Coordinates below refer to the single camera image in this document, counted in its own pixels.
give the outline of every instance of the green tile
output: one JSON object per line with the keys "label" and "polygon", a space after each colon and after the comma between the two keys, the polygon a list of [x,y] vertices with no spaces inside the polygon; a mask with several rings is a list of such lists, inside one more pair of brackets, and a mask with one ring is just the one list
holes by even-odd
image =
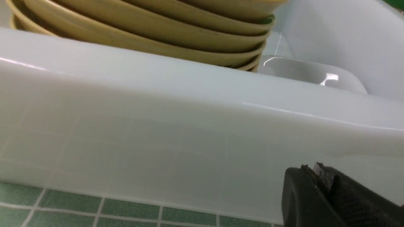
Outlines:
{"label": "green tile", "polygon": [[21,226],[29,214],[30,210],[13,209],[0,207],[0,226],[15,227]]}
{"label": "green tile", "polygon": [[101,198],[99,197],[48,190],[39,206],[97,213],[100,202]]}
{"label": "green tile", "polygon": [[0,202],[33,206],[42,188],[0,183]]}
{"label": "green tile", "polygon": [[157,227],[157,223],[99,218],[97,227]]}
{"label": "green tile", "polygon": [[95,217],[51,211],[35,211],[28,227],[92,227]]}
{"label": "green tile", "polygon": [[161,224],[160,227],[185,227],[186,225],[169,225],[169,224]]}
{"label": "green tile", "polygon": [[106,199],[101,213],[157,220],[159,210],[159,206]]}
{"label": "green tile", "polygon": [[194,223],[200,225],[216,225],[216,215],[214,214],[174,209],[169,207],[164,207],[161,219],[164,221]]}
{"label": "green tile", "polygon": [[271,224],[259,222],[259,221],[249,221],[249,220],[244,220],[244,219],[220,216],[220,226],[271,227]]}

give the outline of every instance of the bowl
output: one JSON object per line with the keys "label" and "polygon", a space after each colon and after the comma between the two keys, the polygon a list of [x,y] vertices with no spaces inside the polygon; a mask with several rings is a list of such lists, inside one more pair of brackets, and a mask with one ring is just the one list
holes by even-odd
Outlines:
{"label": "bowl", "polygon": [[270,35],[239,36],[216,32],[150,12],[121,0],[37,0],[49,10],[65,6],[73,11],[124,31],[194,50],[241,53],[254,49]]}
{"label": "bowl", "polygon": [[263,24],[248,23],[208,12],[179,0],[123,1],[174,20],[234,35],[263,35],[275,24],[274,15],[270,15]]}
{"label": "bowl", "polygon": [[70,38],[108,46],[126,48],[179,59],[186,59],[212,65],[238,68],[254,59],[265,48],[261,42],[254,50],[245,53],[213,53],[173,46],[137,36],[129,32],[95,21],[56,3],[41,4],[46,0],[25,0],[28,8],[49,25]]}
{"label": "bowl", "polygon": [[206,11],[250,23],[261,23],[288,0],[181,0]]}
{"label": "bowl", "polygon": [[50,28],[32,15],[23,0],[6,0],[6,2],[13,14],[18,18],[18,22],[24,27],[24,30],[48,36],[57,36]]}
{"label": "bowl", "polygon": [[261,59],[259,73],[367,94],[354,74],[332,65],[266,55]]}
{"label": "bowl", "polygon": [[245,66],[237,68],[238,70],[248,71],[259,64],[261,59],[261,54],[257,55],[250,63],[246,64]]}
{"label": "bowl", "polygon": [[15,14],[11,16],[10,19],[10,27],[15,30],[26,31],[20,20],[17,18]]}

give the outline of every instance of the stack of bowls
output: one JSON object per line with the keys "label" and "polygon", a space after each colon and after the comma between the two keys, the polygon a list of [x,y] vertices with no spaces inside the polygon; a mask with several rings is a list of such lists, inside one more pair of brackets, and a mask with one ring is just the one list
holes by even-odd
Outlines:
{"label": "stack of bowls", "polygon": [[15,29],[256,71],[287,0],[7,0]]}

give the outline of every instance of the tiled floor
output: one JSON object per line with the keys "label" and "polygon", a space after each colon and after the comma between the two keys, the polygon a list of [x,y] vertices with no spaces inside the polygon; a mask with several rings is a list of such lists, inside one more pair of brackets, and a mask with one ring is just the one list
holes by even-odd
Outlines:
{"label": "tiled floor", "polygon": [[0,183],[1,227],[279,227],[169,207]]}

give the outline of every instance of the white plastic tub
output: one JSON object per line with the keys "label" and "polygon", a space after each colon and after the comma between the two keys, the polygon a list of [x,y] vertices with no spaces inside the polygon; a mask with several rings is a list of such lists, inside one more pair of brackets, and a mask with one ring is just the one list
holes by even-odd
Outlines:
{"label": "white plastic tub", "polygon": [[346,69],[369,95],[0,29],[0,181],[282,223],[285,169],[318,160],[404,203],[402,15],[277,13],[265,53]]}

